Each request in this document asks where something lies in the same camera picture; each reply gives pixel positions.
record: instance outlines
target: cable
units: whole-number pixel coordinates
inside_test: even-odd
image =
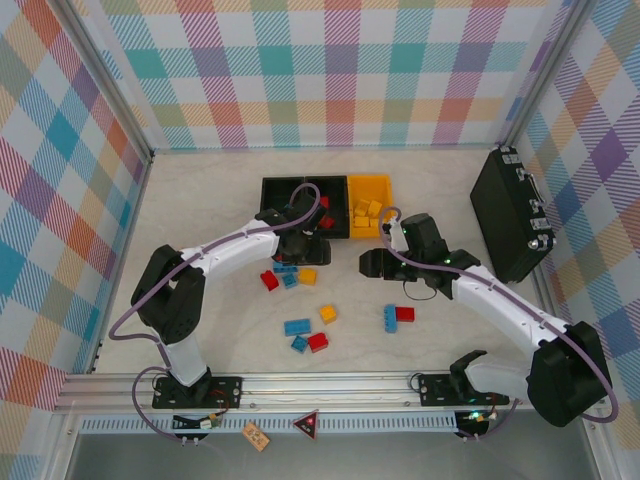
[[[154,392],[157,392],[158,389],[156,388],[157,385],[157,381],[158,381],[158,377],[163,376],[164,378],[169,378],[166,375],[163,375],[162,373],[157,373],[152,379],[151,379],[151,388],[153,388]]]
[[[142,408],[140,407],[140,404],[138,403],[138,398],[136,396],[136,387],[138,386],[138,383],[140,383],[140,379],[142,378],[142,376],[145,373],[148,372],[160,372],[160,373],[164,373],[164,374],[168,374],[169,373],[169,369],[168,368],[163,368],[163,367],[147,367],[144,370],[142,370],[138,376],[135,378],[135,380],[133,381],[133,387],[131,387],[131,399],[133,400],[133,408],[136,409],[136,412],[138,413],[138,415],[140,416],[140,418],[142,419],[142,421],[144,423],[147,424],[147,426],[153,430],[154,432],[156,432],[158,435],[164,437],[164,438],[168,438],[169,440],[171,440],[172,442],[178,442],[178,443],[182,443],[182,440],[180,440],[178,437],[176,437],[175,435],[172,435],[168,432],[165,432],[163,430],[160,430],[158,427],[156,427],[153,422],[151,420],[149,420],[149,418],[144,414],[144,412],[142,411]]]
[[[154,285],[154,287],[151,290],[149,290],[140,300],[138,300],[134,305],[132,305],[131,308],[128,309],[116,321],[116,323],[113,324],[113,326],[109,330],[109,338],[111,340],[115,340],[115,341],[134,340],[134,339],[151,340],[158,347],[158,350],[160,352],[160,355],[162,356],[162,360],[164,361],[165,365],[170,368],[171,367],[171,362],[169,361],[169,357],[167,356],[167,353],[166,353],[164,347],[162,346],[162,342],[160,341],[160,339],[158,337],[156,337],[155,335],[148,334],[148,333],[132,333],[132,334],[128,334],[128,335],[117,335],[116,332],[118,331],[118,329],[134,313],[136,313],[140,309],[140,307],[142,307],[145,303],[147,303],[151,297],[153,297],[156,293],[158,293],[158,291],[162,287],[164,287],[167,283],[169,283],[169,281],[173,277],[175,277],[178,273],[180,273],[182,270],[184,270],[187,266],[191,265],[197,259],[199,259],[203,255],[209,253],[214,248],[219,247],[220,245],[223,245],[223,244],[225,244],[227,242],[230,242],[232,240],[236,240],[237,238],[242,238],[242,237],[245,237],[245,236],[248,236],[248,235],[253,235],[254,233],[276,232],[278,230],[284,230],[286,228],[291,228],[291,227],[299,225],[299,224],[305,222],[307,219],[309,219],[311,217],[311,215],[313,215],[313,213],[318,208],[318,205],[320,205],[320,190],[318,189],[317,186],[315,186],[312,183],[303,183],[302,185],[299,185],[293,191],[293,193],[291,194],[291,198],[289,199],[289,203],[293,204],[293,200],[295,199],[295,197],[298,194],[298,192],[300,192],[304,188],[311,188],[314,191],[316,198],[315,198],[315,200],[313,202],[313,206],[302,217],[298,218],[297,220],[293,220],[291,222],[287,222],[287,223],[285,223],[283,225],[276,225],[276,226],[273,226],[273,227],[269,226],[269,227],[252,228],[251,230],[247,230],[246,232],[232,233],[231,235],[227,235],[226,237],[223,237],[223,238],[220,238],[218,240],[215,240],[215,241],[211,242],[209,245],[207,245],[206,247],[203,247],[201,252],[196,253],[196,254],[192,255],[191,257],[187,258],[185,261],[183,261],[181,264],[179,264],[173,270],[171,270],[169,273],[167,273],[156,285]]]
[[[438,296],[438,290],[436,290],[433,287],[430,287],[430,288],[433,289],[433,295],[431,295],[429,298],[414,298],[407,293],[407,281],[405,280],[404,282],[402,282],[402,290],[404,290],[404,294],[407,296],[407,298],[409,298],[410,300],[413,300],[414,302],[426,302],[427,300],[432,300],[436,298]]]
[[[418,375],[422,375],[422,373],[417,372],[411,375],[411,377],[409,378],[409,388],[414,392],[416,392],[417,394],[420,394],[420,390],[418,390],[417,388],[414,388],[413,386],[413,379],[416,378]]]
[[[516,297],[508,289],[502,288],[500,285],[493,284],[490,280],[487,280],[486,278],[484,278],[484,277],[482,277],[480,275],[477,275],[477,274],[472,273],[472,272],[468,272],[466,270],[460,270],[459,268],[445,267],[445,266],[440,266],[440,265],[429,265],[429,264],[426,264],[426,263],[416,262],[416,261],[411,260],[409,258],[406,258],[403,255],[401,255],[400,253],[396,252],[391,247],[391,243],[387,239],[387,237],[386,237],[386,235],[384,233],[384,230],[383,230],[384,218],[387,215],[387,213],[389,213],[389,212],[395,212],[396,213],[396,215],[397,215],[396,220],[397,221],[400,221],[400,219],[402,218],[402,211],[399,208],[397,208],[397,207],[384,208],[382,210],[382,212],[380,212],[380,217],[379,217],[379,222],[378,222],[378,232],[380,234],[380,239],[382,240],[382,243],[384,244],[385,248],[387,250],[389,250],[389,252],[394,257],[396,257],[401,262],[404,262],[407,265],[411,265],[411,266],[416,267],[416,268],[422,268],[424,270],[434,270],[434,271],[438,271],[438,272],[455,273],[456,275],[472,278],[473,280],[475,280],[475,281],[477,281],[477,282],[479,282],[479,283],[481,283],[481,284],[483,284],[485,286],[493,288],[493,290],[495,290],[500,295],[505,297],[507,300],[509,300],[511,303],[513,303],[518,308],[520,308],[522,311],[524,311],[525,313],[530,315],[535,321],[537,321],[540,324],[544,324],[546,329],[548,329],[551,333],[553,333],[558,338],[560,338],[563,342],[565,342],[567,345],[569,345],[578,354],[578,356],[580,358],[582,358],[582,360],[589,366],[591,371],[598,378],[600,383],[602,383],[602,386],[604,387],[605,391],[607,392],[607,395],[609,396],[609,399],[611,400],[611,413],[607,417],[594,417],[593,415],[589,415],[589,414],[583,413],[581,415],[582,418],[584,418],[586,420],[589,420],[591,422],[595,422],[595,423],[610,423],[610,422],[613,422],[618,417],[618,413],[620,411],[620,407],[619,407],[619,404],[618,404],[618,398],[616,397],[616,394],[613,391],[613,387],[611,386],[611,384],[609,383],[607,378],[604,376],[604,373],[602,373],[600,368],[598,368],[598,366],[595,364],[595,362],[589,357],[589,355],[586,354],[586,352],[582,348],[580,348],[580,346],[577,343],[575,343],[567,335],[562,333],[559,329],[557,329],[553,325],[551,325],[549,323],[545,323],[544,319],[535,310],[533,310],[527,304],[523,303],[518,297]]]

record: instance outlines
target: triangular warning sign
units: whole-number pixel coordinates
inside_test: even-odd
[[[305,415],[304,417],[294,420],[293,426],[296,427],[305,435],[307,435],[312,440],[315,440],[317,423],[318,423],[318,410],[314,410],[313,412]]]

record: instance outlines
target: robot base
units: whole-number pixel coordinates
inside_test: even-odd
[[[166,410],[175,408],[206,408],[226,410],[240,408],[242,377],[212,377],[211,372],[191,387],[185,387],[171,374],[158,378],[151,407]]]

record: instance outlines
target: white floor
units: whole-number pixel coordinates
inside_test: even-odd
[[[257,151],[158,156],[140,211],[110,324],[129,306],[151,253],[168,243],[197,246],[241,227],[258,211],[265,176],[388,173],[395,203],[405,215],[428,212],[450,249],[463,248],[489,264],[469,192],[486,159],[483,150]],[[197,334],[203,358],[217,372],[442,370],[474,349],[521,357],[489,322],[443,295],[412,302],[402,284],[358,273],[358,257],[381,246],[372,240],[332,240],[332,263],[318,269],[315,287],[280,287],[269,293],[259,274],[271,262],[252,264],[210,285]],[[414,296],[430,293],[408,285]],[[530,281],[515,288],[536,303]],[[332,303],[338,320],[324,326],[319,307]],[[413,306],[417,319],[384,332],[387,303]],[[300,355],[283,335],[283,322],[312,319],[330,345]],[[121,333],[143,332],[137,316]],[[138,372],[159,365],[148,341],[105,340],[99,373]]]

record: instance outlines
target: black case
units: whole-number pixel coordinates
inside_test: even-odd
[[[521,282],[555,245],[535,178],[515,148],[489,154],[471,203],[501,282]]]

